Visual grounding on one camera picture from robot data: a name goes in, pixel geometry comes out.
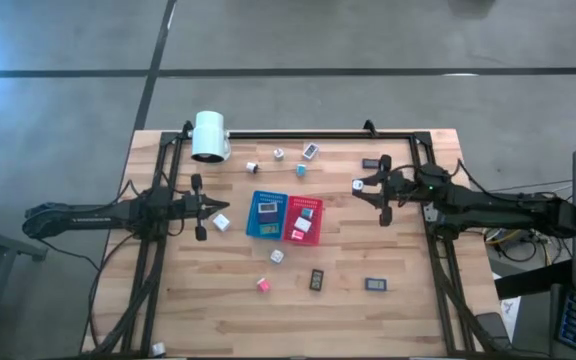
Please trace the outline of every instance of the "black metal frame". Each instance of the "black metal frame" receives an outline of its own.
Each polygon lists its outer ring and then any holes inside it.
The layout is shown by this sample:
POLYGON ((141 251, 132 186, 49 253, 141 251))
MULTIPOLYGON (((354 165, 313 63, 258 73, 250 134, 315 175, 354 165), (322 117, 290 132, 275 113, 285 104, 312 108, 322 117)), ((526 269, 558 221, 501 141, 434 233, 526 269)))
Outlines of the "black metal frame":
MULTIPOLYGON (((159 141, 159 151, 157 154, 157 161, 155 165, 155 172, 153 176, 152 186, 158 186, 162 180, 162 174, 164 171, 164 162, 170 145, 174 145, 174 150, 172 153, 172 163, 170 165, 170 173, 168 175, 167 186, 169 189, 169 196, 172 200, 174 195, 174 184, 177 181, 177 174, 179 170, 179 164, 181 159, 181 150, 183 141, 188 139, 188 131, 192 129, 190 123, 186 123, 184 130, 182 132, 163 132, 159 141)), ((404 140, 408 142, 410 147, 410 152, 413 160, 413 165, 421 166, 421 156, 419 148, 422 147, 426 153, 427 161, 435 163, 435 154, 433 150, 433 144, 431 135, 429 132, 377 132, 374 125, 370 120, 366 121, 364 125, 364 130, 358 131, 290 131, 290 132, 277 132, 277 131, 233 131, 230 134, 231 140, 286 140, 286 139, 389 139, 389 140, 404 140)), ((459 265, 457 263, 457 257, 455 254, 455 248, 451 241, 444 242, 446 248, 446 257, 448 269, 450 273, 450 279, 445 275, 444 270, 440 263, 439 253, 437 251, 437 239, 429 235, 428 223, 426 221, 425 209, 421 206, 422 218, 424 221, 424 228, 426 230, 426 240, 428 244, 430 264, 433 272, 433 279, 435 283, 435 292, 437 297, 437 306, 439 310, 439 319, 441 321, 441 327, 443 332, 443 338, 446 346, 446 352, 450 356, 451 354, 459 354, 463 356, 464 354, 473 355, 475 353, 474 341, 472 338, 471 326, 476 324, 477 321, 474 315, 470 312, 465 304, 464 292, 461 284, 461 277, 459 275, 459 265), (450 312, 448 310, 448 302, 446 297, 449 297, 458 313, 460 314, 459 323, 462 339, 464 341, 464 350, 457 350, 455 344, 455 337, 453 334, 450 312)), ((135 296, 139 293, 144 280, 144 273, 146 270, 146 260, 148 258, 149 245, 152 242, 157 243, 157 249, 155 253, 155 259, 153 262, 153 269, 158 268, 160 271, 163 268, 164 253, 166 248, 166 236, 168 231, 168 221, 165 221, 159 227, 159 232, 153 239, 144 239, 141 242, 139 248, 139 255, 137 257, 137 266, 135 268, 135 275, 133 280, 133 287, 131 291, 131 302, 135 300, 135 296)), ((159 280, 157 280, 156 285, 153 287, 152 291, 148 297, 148 305, 146 309, 146 316, 144 318, 144 332, 142 334, 141 343, 139 346, 139 351, 135 352, 132 350, 132 340, 134 333, 135 320, 131 321, 130 326, 126 329, 124 336, 122 338, 122 344, 120 349, 120 354, 133 354, 135 356, 146 357, 149 354, 149 347, 151 343, 151 335, 153 324, 155 320, 155 310, 157 306, 157 294, 159 292, 159 280)), ((475 334, 485 336, 482 334, 481 327, 478 327, 475 334)), ((491 348, 486 341, 481 341, 484 350, 491 351, 491 348)))

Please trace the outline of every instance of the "gray floor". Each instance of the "gray floor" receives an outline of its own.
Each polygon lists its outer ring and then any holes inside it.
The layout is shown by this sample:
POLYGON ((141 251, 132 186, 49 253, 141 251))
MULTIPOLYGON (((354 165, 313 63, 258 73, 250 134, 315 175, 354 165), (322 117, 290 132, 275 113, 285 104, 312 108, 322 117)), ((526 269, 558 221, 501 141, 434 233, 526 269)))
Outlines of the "gray floor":
MULTIPOLYGON (((0 0, 0 70, 148 69, 165 5, 0 0)), ((576 0, 191 0, 170 25, 164 69, 576 67, 576 0)), ((24 238, 23 211, 47 200, 114 197, 145 80, 0 79, 1 233, 24 238)), ((568 179, 576 149, 573 75, 159 79, 145 127, 205 109, 232 129, 454 127, 490 188, 568 179)), ((105 237, 51 241, 98 260, 105 237)), ((76 354, 93 275, 52 252, 20 259, 0 359, 76 354)), ((519 329, 538 318, 523 311, 519 329)), ((540 347, 519 329, 517 346, 540 347)))

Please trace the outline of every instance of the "wooden table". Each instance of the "wooden table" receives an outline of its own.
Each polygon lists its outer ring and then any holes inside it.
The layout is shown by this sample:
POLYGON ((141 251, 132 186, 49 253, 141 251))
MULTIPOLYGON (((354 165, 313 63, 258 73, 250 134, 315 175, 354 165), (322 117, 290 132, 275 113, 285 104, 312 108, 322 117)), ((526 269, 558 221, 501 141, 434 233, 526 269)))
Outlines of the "wooden table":
MULTIPOLYGON (((430 131, 437 163, 452 171, 462 158, 456 131, 430 131)), ((124 182, 132 179, 139 190, 150 186, 160 133, 135 133, 124 182)), ((298 178, 295 167, 303 163, 301 154, 308 142, 233 141, 231 158, 219 165, 192 161, 190 141, 184 145, 177 188, 189 189, 190 175, 200 173, 209 197, 230 202, 223 214, 231 226, 222 233, 208 221, 208 241, 198 242, 194 221, 187 221, 186 231, 168 238, 152 336, 153 342, 165 343, 168 356, 444 354, 419 205, 393 206, 393 224, 384 228, 378 226, 377 210, 351 196, 351 180, 374 173, 361 169, 362 158, 389 154, 393 167, 408 164, 409 145, 398 140, 315 141, 319 154, 306 162, 306 176, 298 178), (277 147, 286 152, 282 162, 274 161, 277 147), (258 174, 246 172, 249 161, 259 164, 258 174), (323 199, 319 246, 247 237, 255 190, 323 199), (286 254, 280 265, 269 260, 273 249, 286 254), (313 268, 325 271, 321 292, 308 289, 313 268), (261 277, 270 282, 269 293, 257 292, 261 277), (364 290, 365 277, 386 278, 388 291, 364 290)), ((454 181, 467 184, 463 172, 454 181)), ((170 231, 176 233, 179 226, 173 222, 170 231)), ((113 231, 108 250, 126 235, 113 231)), ((463 234, 455 247, 473 313, 499 312, 481 237, 463 234)), ((103 272, 94 305, 101 335, 126 308, 137 250, 138 241, 130 240, 103 272)), ((459 338, 454 311, 451 318, 459 338)), ((143 316, 137 319, 135 343, 141 338, 142 322, 143 316)), ((88 335, 84 349, 91 345, 88 335)))

